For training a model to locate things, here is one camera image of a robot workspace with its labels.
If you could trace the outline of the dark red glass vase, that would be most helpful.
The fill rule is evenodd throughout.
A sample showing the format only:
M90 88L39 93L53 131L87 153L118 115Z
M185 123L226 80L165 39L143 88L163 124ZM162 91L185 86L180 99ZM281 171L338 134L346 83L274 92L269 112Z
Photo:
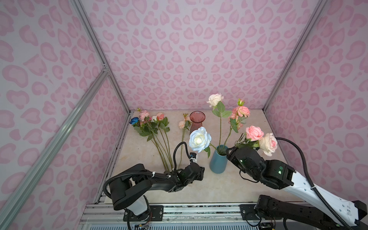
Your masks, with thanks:
M206 115L201 111L194 111L189 116L191 121L191 128L190 128L190 134L194 132L195 130L198 130L200 127L202 127L202 123L206 119Z

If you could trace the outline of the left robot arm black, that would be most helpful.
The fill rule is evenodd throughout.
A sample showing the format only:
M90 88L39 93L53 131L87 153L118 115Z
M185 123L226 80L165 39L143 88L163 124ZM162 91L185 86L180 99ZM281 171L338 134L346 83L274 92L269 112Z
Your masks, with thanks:
M146 216L150 211L146 192L179 192L194 181L202 181L204 172L204 167L193 162L169 173L151 172L140 163L106 180L103 192L112 200L115 211L125 209L137 217Z

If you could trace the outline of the peach spray rose branch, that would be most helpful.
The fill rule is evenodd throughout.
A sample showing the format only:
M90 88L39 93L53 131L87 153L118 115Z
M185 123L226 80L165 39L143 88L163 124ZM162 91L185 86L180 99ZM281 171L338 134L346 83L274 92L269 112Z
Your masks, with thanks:
M186 131L189 130L189 127L191 126L191 120L190 120L189 114L183 114L183 120L179 122L178 126L182 130L181 141L184 141Z

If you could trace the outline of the cream white rose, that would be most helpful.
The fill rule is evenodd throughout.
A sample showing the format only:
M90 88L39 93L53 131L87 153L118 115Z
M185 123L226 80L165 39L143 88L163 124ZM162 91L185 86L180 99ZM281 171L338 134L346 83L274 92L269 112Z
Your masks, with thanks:
M222 137L222 119L228 118L232 112L230 110L226 110L224 103L222 102L224 96L220 93L212 94L209 96L207 104L212 108L212 113L219 118L219 142L221 144Z

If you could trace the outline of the pink peony flower stem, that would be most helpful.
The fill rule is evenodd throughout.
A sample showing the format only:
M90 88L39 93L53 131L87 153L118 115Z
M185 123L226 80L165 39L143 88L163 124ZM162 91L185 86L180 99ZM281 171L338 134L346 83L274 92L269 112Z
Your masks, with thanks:
M157 115L151 116L147 110L138 109L138 111L140 122L134 125L134 129L140 136L147 138L147 142L152 142L154 144L161 158L164 169L166 171L170 171L165 144L158 129Z

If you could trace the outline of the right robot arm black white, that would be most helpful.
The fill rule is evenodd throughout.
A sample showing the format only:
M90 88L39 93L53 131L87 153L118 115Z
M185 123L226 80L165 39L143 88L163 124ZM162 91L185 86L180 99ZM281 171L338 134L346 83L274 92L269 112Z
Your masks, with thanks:
M233 147L226 151L227 159L255 182L269 188L289 192L308 205L283 202L260 195L254 207L262 218L282 218L311 225L320 230L366 230L361 220L367 216L367 206L361 201L342 199L325 189L310 185L307 178L279 160L264 160L256 150Z

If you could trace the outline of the light blue white rose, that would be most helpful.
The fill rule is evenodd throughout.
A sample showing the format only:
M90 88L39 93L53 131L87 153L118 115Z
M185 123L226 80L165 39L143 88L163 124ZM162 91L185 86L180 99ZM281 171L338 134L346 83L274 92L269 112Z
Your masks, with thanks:
M211 156L211 147L215 148L211 141L211 135L204 127L200 127L190 134L189 146L196 153L206 152L209 158Z

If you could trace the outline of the teal ceramic vase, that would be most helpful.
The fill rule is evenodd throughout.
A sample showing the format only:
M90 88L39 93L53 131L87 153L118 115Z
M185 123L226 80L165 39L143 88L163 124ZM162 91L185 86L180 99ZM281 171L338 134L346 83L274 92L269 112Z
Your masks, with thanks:
M221 174L225 171L227 165L227 149L226 145L219 145L210 161L209 167L213 173Z

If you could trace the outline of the dark blue small flower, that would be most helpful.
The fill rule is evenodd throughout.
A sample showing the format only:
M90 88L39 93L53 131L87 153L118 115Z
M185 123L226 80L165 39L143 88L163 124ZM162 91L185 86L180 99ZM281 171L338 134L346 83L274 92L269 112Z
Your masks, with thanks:
M140 122L140 118L138 118L138 117L133 117L131 120L130 120L130 124L131 125L136 125L136 124L138 124Z

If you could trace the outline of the pink spray rose branch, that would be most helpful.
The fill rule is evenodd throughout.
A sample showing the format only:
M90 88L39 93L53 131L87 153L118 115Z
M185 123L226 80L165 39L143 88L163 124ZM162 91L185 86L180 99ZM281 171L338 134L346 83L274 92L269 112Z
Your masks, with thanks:
M230 138L233 131L235 133L239 133L240 128L243 126L243 124L245 124L245 119L250 116L250 110L244 104L244 100L238 99L237 106L232 110L228 118L230 131L224 142L224 145L227 145L228 139Z

